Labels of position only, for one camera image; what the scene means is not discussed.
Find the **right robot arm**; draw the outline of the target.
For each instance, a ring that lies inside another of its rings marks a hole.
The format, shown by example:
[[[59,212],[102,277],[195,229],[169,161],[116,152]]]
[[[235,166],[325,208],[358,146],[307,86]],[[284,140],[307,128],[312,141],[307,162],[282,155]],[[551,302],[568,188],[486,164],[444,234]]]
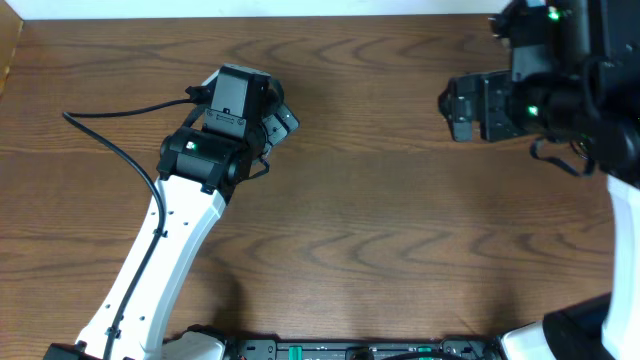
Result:
[[[452,78],[438,99],[452,138],[531,136],[604,172],[615,225],[609,294],[499,336],[490,359],[635,359],[639,355],[639,5],[628,0],[513,0],[492,16],[506,70]]]

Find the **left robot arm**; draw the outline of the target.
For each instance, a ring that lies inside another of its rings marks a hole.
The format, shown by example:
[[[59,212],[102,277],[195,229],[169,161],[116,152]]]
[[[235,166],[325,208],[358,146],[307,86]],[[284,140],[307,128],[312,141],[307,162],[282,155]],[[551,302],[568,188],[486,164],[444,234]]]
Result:
[[[160,148],[156,180],[141,229],[101,308],[72,345],[53,343],[48,359],[222,359],[225,340],[195,327],[164,335],[203,241],[235,188],[299,126],[270,74],[225,64],[186,90],[193,109]]]

